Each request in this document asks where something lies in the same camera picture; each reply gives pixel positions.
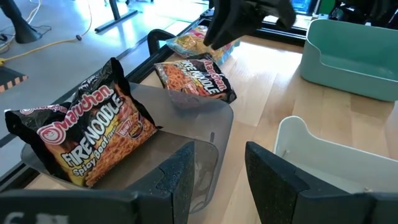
wooden table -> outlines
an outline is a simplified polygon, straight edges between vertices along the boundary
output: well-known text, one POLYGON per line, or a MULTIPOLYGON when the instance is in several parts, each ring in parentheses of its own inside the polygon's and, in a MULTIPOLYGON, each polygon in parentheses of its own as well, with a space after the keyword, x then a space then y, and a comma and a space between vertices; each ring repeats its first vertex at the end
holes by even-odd
MULTIPOLYGON (((204 210, 190 215, 189 223, 260 223, 244 146, 255 141, 272 150, 278 125, 287 116, 303 118, 320 138, 398 159, 398 106, 303 80, 301 56, 301 47, 243 37, 221 66, 238 95, 231 103, 233 127, 214 197, 204 210)), ((142 84, 161 88, 155 73, 142 84)), ((41 175, 27 188, 63 187, 41 175)))

light green plastic tray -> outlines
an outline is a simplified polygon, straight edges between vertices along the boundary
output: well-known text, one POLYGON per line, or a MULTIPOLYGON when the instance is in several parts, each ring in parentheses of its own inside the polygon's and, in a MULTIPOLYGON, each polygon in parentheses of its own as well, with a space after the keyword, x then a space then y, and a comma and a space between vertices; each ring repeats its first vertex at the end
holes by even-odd
POLYGON ((312 21, 300 73, 317 84, 378 100, 398 100, 398 30, 312 21))

noodle bag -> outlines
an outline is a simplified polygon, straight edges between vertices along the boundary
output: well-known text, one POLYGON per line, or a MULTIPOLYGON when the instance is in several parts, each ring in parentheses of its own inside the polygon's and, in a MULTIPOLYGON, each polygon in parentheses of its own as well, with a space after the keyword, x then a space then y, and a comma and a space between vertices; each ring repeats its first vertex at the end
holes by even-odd
POLYGON ((222 65, 241 41, 234 40, 218 50, 213 50, 203 44, 207 30, 206 26, 197 26, 185 34, 166 40, 166 44, 183 58, 209 53, 218 65, 222 65))
MULTIPOLYGON (((196 55, 187 60, 157 63, 155 70, 164 88, 168 90, 220 99, 227 103, 236 99, 229 80, 209 53, 196 55)), ((183 104, 184 100, 189 101, 189 98, 177 101, 183 104)))
POLYGON ((72 102, 5 115, 9 132, 32 146, 50 174, 84 187, 157 131, 115 58, 81 83, 72 102))

